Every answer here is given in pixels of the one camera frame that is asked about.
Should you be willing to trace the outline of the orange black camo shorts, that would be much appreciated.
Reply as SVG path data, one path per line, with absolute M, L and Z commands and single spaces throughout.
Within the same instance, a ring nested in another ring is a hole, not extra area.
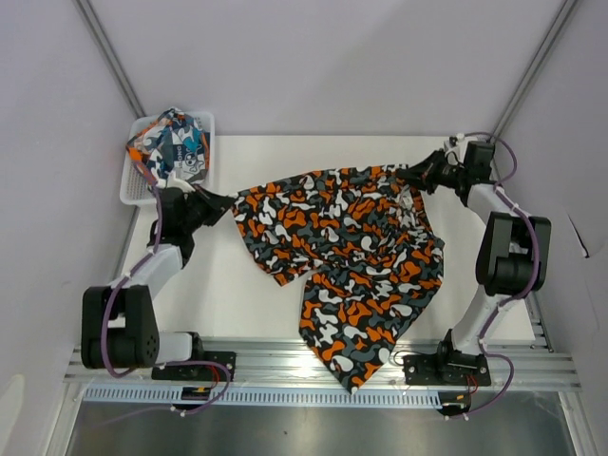
M 325 169 L 237 193 L 232 214 L 255 264 L 305 281 L 298 331 L 349 393 L 390 360 L 439 292 L 444 242 L 402 164 Z

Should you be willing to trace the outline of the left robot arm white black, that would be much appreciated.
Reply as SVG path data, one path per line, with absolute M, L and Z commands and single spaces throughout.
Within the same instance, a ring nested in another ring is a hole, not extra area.
M 199 187 L 192 191 L 155 187 L 152 193 L 157 218 L 150 227 L 145 255 L 109 284 L 90 287 L 83 294 L 82 363 L 115 378 L 193 359 L 195 335 L 161 332 L 153 300 L 188 264 L 195 232 L 214 226 L 235 202 Z

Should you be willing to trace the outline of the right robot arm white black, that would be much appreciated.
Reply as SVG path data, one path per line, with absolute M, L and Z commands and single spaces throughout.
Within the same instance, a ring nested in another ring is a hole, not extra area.
M 485 225 L 475 264 L 477 292 L 430 357 L 438 376 L 486 372 L 491 355 L 485 341 L 491 329 L 545 281 L 551 222 L 524 211 L 491 178 L 496 144 L 485 133 L 451 136 L 442 148 L 398 173 L 429 194 L 440 186 L 453 190 Z

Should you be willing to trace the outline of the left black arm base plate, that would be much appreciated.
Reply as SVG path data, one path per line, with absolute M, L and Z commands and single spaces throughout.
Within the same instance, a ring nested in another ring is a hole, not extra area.
M 203 354 L 197 354 L 195 360 L 222 365 L 230 372 L 230 379 L 234 377 L 237 363 L 237 354 L 234 351 L 205 351 Z M 226 380 L 223 370 L 217 366 L 201 366 L 191 363 L 167 366 L 163 369 L 154 368 L 151 377 L 158 381 L 220 382 Z

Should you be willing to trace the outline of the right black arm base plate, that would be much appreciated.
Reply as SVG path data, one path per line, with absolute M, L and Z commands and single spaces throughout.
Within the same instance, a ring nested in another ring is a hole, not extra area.
M 469 354 L 410 354 L 403 357 L 403 371 L 412 386 L 479 386 L 492 383 L 486 358 Z

